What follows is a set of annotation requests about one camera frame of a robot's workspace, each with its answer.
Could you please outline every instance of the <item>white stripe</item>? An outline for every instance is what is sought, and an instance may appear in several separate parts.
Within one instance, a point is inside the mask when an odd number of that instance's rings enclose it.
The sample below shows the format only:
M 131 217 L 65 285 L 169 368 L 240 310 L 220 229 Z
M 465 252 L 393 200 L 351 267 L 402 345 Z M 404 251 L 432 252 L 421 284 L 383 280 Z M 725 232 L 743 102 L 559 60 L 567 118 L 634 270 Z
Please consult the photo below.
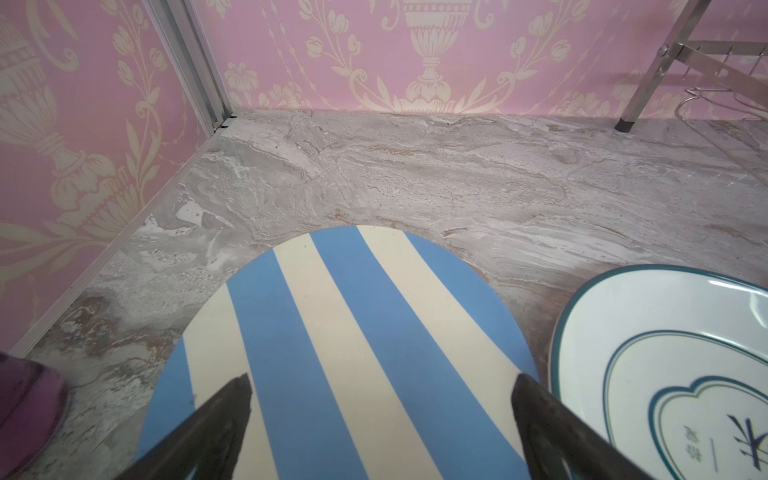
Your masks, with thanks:
M 485 335 L 403 232 L 382 227 L 358 229 L 485 412 L 524 458 L 510 404 L 520 369 Z
M 213 294 L 184 330 L 184 346 L 195 408 L 203 405 L 234 377 L 248 374 L 253 390 L 250 417 L 232 478 L 276 480 L 277 470 L 270 441 L 266 436 L 240 325 L 226 284 Z
M 274 252 L 368 477 L 442 478 L 312 237 Z

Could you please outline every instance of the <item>blue stripe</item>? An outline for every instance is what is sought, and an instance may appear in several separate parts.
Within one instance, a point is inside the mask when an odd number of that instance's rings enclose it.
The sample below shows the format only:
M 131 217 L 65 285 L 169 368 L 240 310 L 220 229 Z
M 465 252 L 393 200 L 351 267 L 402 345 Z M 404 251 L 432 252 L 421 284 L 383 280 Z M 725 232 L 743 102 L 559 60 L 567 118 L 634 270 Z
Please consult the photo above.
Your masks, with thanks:
M 136 458 L 143 457 L 193 413 L 194 398 L 187 351 L 184 338 L 180 338 L 160 374 L 157 388 L 149 402 Z
M 406 233 L 406 236 L 485 335 L 522 372 L 538 380 L 538 370 L 523 332 L 496 292 L 453 253 L 416 235 Z
M 278 476 L 367 478 L 275 253 L 227 285 Z
M 525 462 L 411 310 L 359 230 L 321 230 L 312 233 L 312 239 L 443 478 L 528 478 Z

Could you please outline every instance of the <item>purple object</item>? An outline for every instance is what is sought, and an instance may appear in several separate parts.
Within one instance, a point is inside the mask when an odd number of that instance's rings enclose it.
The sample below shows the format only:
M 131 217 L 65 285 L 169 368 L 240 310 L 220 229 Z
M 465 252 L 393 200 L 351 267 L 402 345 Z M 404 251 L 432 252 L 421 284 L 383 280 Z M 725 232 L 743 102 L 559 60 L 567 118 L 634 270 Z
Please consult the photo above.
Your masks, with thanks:
M 27 467 L 65 416 L 64 379 L 53 369 L 0 353 L 0 479 Z

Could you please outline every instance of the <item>floor trim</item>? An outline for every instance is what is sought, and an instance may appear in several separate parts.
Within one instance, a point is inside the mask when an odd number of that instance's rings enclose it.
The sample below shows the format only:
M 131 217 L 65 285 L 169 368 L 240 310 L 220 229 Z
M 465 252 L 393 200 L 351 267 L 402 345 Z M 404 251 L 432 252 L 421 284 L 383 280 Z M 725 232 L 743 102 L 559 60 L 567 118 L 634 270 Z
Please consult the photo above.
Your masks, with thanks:
M 151 200 L 144 205 L 139 214 L 128 224 L 123 231 L 121 231 L 107 246 L 99 253 L 96 260 L 94 260 L 88 267 L 80 274 L 80 276 L 67 288 L 67 290 L 58 298 L 53 305 L 35 321 L 20 339 L 16 345 L 14 345 L 8 352 L 10 355 L 16 357 L 25 357 L 29 354 L 32 347 L 43 337 L 45 332 L 53 326 L 59 316 L 70 306 L 78 295 L 85 290 L 88 283 L 91 282 L 94 276 L 101 270 L 101 268 L 116 254 L 118 250 L 123 246 L 134 231 L 141 226 L 141 224 L 150 216 L 154 208 L 165 198 L 171 189 L 179 183 L 181 178 L 200 160 L 200 157 L 208 151 L 211 144 L 221 135 L 224 128 L 216 130 L 208 140 L 203 143 L 200 148 L 190 157 L 187 163 L 176 172 L 176 174 L 152 197 Z

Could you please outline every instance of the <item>metal leg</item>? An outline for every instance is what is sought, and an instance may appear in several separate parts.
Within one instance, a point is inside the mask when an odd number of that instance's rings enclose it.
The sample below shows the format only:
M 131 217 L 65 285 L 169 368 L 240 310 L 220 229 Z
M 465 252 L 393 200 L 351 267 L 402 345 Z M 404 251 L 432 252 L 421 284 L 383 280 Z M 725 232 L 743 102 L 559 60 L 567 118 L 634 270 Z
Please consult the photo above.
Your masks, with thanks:
M 680 54 L 683 43 L 688 40 L 690 33 L 701 20 L 701 16 L 710 6 L 712 0 L 688 0 L 680 17 L 675 22 L 674 27 L 667 36 L 664 45 L 659 49 L 659 55 L 650 64 L 648 71 L 645 72 L 643 79 L 637 86 L 637 90 L 632 95 L 632 99 L 624 109 L 621 119 L 616 124 L 616 130 L 627 133 L 634 125 L 634 122 L 640 117 L 640 113 L 650 100 L 650 97 L 656 91 L 656 87 L 661 83 L 664 75 L 667 74 L 674 59 Z

